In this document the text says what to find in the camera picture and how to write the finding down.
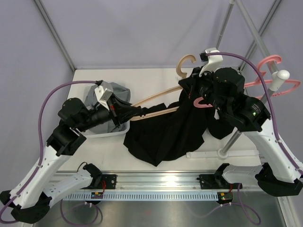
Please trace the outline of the black shirt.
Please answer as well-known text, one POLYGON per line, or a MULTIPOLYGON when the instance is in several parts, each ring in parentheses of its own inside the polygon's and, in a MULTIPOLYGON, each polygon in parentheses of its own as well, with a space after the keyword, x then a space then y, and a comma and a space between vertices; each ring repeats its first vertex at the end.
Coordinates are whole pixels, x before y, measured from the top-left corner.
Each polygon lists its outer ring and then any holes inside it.
POLYGON ((145 108, 146 113, 177 110, 152 118, 131 121, 125 135, 124 146, 135 158, 158 166, 163 161, 173 161, 188 152, 196 151, 204 143, 205 131, 216 139, 230 135, 234 127, 223 118, 215 119, 213 107, 196 108, 188 91, 182 90, 179 100, 166 106, 164 103, 145 108))

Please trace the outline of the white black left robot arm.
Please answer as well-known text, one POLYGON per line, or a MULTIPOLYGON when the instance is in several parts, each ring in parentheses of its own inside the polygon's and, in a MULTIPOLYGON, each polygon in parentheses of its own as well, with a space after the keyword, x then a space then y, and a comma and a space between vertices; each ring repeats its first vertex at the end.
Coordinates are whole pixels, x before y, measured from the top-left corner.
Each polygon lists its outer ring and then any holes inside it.
POLYGON ((85 142, 83 131, 113 121, 117 126, 135 116, 141 116, 141 107, 131 106, 115 96, 107 101, 108 108, 99 106, 89 110, 78 98, 66 100, 61 110, 59 125, 42 148, 42 155, 26 177, 10 191, 2 191, 0 201, 12 208, 15 222, 34 224, 41 220, 57 202, 73 192, 104 185, 102 172, 93 164, 86 164, 66 180, 49 186, 57 170, 69 160, 85 142))

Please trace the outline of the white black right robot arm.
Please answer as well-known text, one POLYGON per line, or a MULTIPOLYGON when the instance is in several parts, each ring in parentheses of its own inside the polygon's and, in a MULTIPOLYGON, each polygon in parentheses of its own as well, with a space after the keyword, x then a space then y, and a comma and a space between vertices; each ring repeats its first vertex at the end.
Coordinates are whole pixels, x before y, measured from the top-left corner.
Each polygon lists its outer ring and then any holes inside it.
POLYGON ((220 118, 248 137, 266 159, 258 166, 223 164, 214 176, 215 184, 221 188, 230 183, 258 186, 275 197, 299 195, 302 163, 281 148, 283 140, 274 137, 273 114, 259 99, 244 94, 245 78, 232 68, 198 70, 194 68, 187 78, 190 95, 211 104, 220 118))

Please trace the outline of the pink plastic hanger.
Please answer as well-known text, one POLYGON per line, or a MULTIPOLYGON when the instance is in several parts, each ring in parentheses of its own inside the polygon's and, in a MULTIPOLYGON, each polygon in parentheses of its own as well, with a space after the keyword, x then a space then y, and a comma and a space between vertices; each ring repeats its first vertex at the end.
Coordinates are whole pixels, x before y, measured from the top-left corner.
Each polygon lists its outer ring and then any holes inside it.
MULTIPOLYGON (((264 77, 264 75, 266 74, 265 71, 261 71, 261 67, 266 64, 266 63, 278 63, 280 64, 282 62, 282 57, 280 55, 270 55, 264 59, 262 59, 257 65, 257 69, 258 71, 261 73, 261 76, 264 77)), ((282 91, 282 92, 278 92, 278 91, 274 91, 274 94, 272 96, 283 96, 283 95, 286 95, 286 94, 289 94, 293 91, 295 91, 300 85, 301 85, 301 81, 299 80, 296 80, 296 79, 286 79, 284 81, 284 83, 286 84, 292 84, 293 87, 288 89, 288 90, 285 90, 285 91, 282 91)), ((253 87, 253 86, 257 86, 257 85, 261 85, 261 82, 260 82, 260 78, 257 77, 256 80, 254 82, 249 82, 249 83, 245 83, 244 87, 247 88, 247 87, 253 87)), ((203 98, 200 97, 200 98, 197 98, 194 100, 193 104, 194 104, 194 107, 197 107, 197 108, 208 108, 208 107, 212 107, 211 104, 200 104, 199 102, 202 101, 203 98)))

